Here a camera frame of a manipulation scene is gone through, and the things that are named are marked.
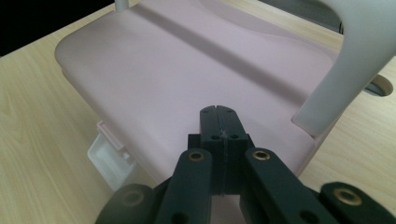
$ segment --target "dark background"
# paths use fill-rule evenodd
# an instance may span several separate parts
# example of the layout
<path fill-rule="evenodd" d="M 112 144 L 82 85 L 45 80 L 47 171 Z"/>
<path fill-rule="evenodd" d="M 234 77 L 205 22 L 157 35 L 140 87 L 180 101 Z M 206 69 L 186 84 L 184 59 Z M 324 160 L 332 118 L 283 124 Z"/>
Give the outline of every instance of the dark background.
<path fill-rule="evenodd" d="M 0 56 L 112 3 L 114 0 L 0 0 Z"/>

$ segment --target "light wood grain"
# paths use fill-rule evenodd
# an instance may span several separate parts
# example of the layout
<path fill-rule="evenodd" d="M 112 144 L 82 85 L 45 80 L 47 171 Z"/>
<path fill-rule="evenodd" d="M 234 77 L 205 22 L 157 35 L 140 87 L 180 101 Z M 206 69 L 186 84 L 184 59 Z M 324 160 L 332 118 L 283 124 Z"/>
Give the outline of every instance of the light wood grain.
<path fill-rule="evenodd" d="M 225 0 L 333 49 L 342 36 L 258 1 Z M 57 43 L 106 7 L 0 59 L 0 223 L 93 223 L 112 192 L 86 153 L 96 114 L 64 79 Z M 396 60 L 380 73 L 396 83 Z M 396 94 L 361 93 L 337 122 L 302 181 L 343 181 L 396 214 Z"/>

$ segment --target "metal screw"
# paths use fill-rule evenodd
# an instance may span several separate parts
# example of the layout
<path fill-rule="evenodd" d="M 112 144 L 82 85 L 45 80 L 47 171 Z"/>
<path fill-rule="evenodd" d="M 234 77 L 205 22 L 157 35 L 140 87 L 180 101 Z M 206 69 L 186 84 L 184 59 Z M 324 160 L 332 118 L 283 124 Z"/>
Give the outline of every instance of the metal screw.
<path fill-rule="evenodd" d="M 333 194 L 335 197 L 343 203 L 352 205 L 352 206 L 358 206 L 363 203 L 363 200 L 361 199 L 361 196 L 356 194 L 350 189 L 335 189 L 333 191 Z"/>
<path fill-rule="evenodd" d="M 253 157 L 259 161 L 268 161 L 271 158 L 270 154 L 264 151 L 253 152 Z"/>

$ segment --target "wooden table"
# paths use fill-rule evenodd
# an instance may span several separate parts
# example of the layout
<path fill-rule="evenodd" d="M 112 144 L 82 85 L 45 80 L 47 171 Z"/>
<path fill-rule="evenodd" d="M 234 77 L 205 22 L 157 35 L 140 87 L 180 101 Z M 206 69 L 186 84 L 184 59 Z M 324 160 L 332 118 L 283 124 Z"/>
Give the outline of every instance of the wooden table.
<path fill-rule="evenodd" d="M 323 45 L 342 37 L 253 0 L 227 0 Z M 58 42 L 112 10 L 83 20 L 0 59 L 0 223 L 93 223 L 112 195 L 87 157 L 96 114 L 64 79 Z M 396 83 L 396 60 L 380 73 Z M 396 215 L 396 94 L 362 92 L 339 119 L 301 180 L 312 189 L 352 184 Z"/>

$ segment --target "bolt hole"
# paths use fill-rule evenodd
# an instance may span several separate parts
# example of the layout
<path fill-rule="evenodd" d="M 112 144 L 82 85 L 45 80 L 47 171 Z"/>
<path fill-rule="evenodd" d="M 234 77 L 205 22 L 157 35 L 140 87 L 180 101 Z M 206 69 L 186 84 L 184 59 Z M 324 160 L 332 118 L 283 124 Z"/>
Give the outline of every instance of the bolt hole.
<path fill-rule="evenodd" d="M 127 207 L 133 207 L 143 202 L 145 195 L 137 190 L 127 192 L 123 196 L 123 204 Z"/>
<path fill-rule="evenodd" d="M 201 152 L 192 152 L 189 154 L 189 158 L 191 161 L 201 161 L 204 159 L 204 154 Z"/>
<path fill-rule="evenodd" d="M 385 77 L 376 75 L 364 91 L 374 96 L 388 96 L 393 92 L 393 86 Z"/>
<path fill-rule="evenodd" d="M 174 224 L 186 224 L 189 222 L 189 216 L 184 213 L 174 213 L 172 215 L 172 223 Z"/>
<path fill-rule="evenodd" d="M 270 159 L 270 154 L 263 152 L 263 151 L 255 151 L 253 153 L 253 157 L 259 161 L 267 161 Z"/>
<path fill-rule="evenodd" d="M 317 224 L 317 223 L 319 223 L 319 218 L 318 218 L 318 216 L 315 215 L 315 214 L 312 213 L 312 212 L 309 212 L 309 211 L 302 211 L 302 212 L 300 213 L 300 218 L 301 218 L 304 222 L 309 223 L 309 224 Z"/>

